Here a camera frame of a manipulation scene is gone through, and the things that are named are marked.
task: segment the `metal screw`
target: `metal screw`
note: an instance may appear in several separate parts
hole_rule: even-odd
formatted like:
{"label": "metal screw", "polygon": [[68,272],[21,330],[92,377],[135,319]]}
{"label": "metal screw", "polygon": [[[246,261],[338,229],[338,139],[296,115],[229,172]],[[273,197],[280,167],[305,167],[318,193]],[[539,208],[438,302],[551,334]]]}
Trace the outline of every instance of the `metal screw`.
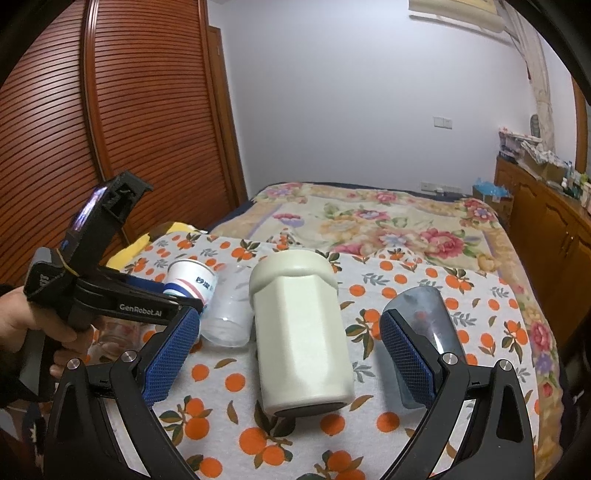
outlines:
{"label": "metal screw", "polygon": [[499,366],[507,372],[513,370],[513,364],[511,364],[511,362],[509,362],[509,360],[504,360],[504,359],[500,360]]}
{"label": "metal screw", "polygon": [[457,357],[453,353],[444,353],[443,361],[448,365],[455,365],[457,363]]}
{"label": "metal screw", "polygon": [[68,363],[66,364],[66,367],[68,367],[68,370],[76,370],[76,368],[78,368],[80,366],[80,359],[79,358],[72,358],[71,360],[68,360]]}
{"label": "metal screw", "polygon": [[138,356],[138,352],[135,350],[127,350],[121,354],[121,359],[128,364],[129,362],[133,362]]}

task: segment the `tablecloth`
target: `tablecloth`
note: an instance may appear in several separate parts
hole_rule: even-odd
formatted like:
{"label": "tablecloth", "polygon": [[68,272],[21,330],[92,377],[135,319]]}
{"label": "tablecloth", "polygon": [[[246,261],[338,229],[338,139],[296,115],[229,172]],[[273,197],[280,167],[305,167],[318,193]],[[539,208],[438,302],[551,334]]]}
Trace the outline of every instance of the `tablecloth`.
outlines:
{"label": "tablecloth", "polygon": [[[254,267],[286,245],[200,233],[170,233],[147,246],[129,273],[161,281],[175,258],[196,258],[215,269],[229,262]],[[378,319],[400,292],[430,285],[439,289],[470,364],[515,366],[538,435],[538,390],[527,333],[517,301],[497,276],[431,265],[412,252],[361,257],[320,252],[339,282],[343,328],[355,372],[354,402],[334,413],[298,419],[266,415],[260,403],[256,343],[221,348],[200,339],[168,398],[154,412],[183,458],[202,478],[289,480],[378,479],[395,460],[425,409],[401,404],[394,367],[381,342]],[[146,341],[154,332],[146,326]],[[93,346],[87,361],[98,361]],[[473,403],[466,402],[435,472],[450,466]],[[111,423],[130,466],[142,471],[121,418],[109,403]]]}

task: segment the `black sleeve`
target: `black sleeve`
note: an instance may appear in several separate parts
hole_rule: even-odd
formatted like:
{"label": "black sleeve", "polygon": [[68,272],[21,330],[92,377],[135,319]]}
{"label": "black sleeve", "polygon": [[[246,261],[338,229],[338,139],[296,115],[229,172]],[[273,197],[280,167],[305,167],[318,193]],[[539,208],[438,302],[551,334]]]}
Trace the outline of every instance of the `black sleeve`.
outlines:
{"label": "black sleeve", "polygon": [[[0,297],[13,287],[0,285]],[[10,352],[0,350],[0,408],[18,399],[15,383],[16,356]]]}

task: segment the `brown closet door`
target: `brown closet door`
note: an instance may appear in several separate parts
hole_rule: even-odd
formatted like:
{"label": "brown closet door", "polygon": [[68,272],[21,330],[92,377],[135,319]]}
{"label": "brown closet door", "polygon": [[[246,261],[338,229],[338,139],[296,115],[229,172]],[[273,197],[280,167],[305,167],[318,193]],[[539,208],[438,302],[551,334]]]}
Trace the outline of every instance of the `brown closet door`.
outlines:
{"label": "brown closet door", "polygon": [[100,0],[96,90],[109,161],[155,188],[130,216],[137,235],[168,220],[204,228],[237,206],[213,121],[204,9]]}
{"label": "brown closet door", "polygon": [[78,77],[83,9],[69,6],[0,89],[0,283],[22,283],[35,249],[60,243],[98,182]]}

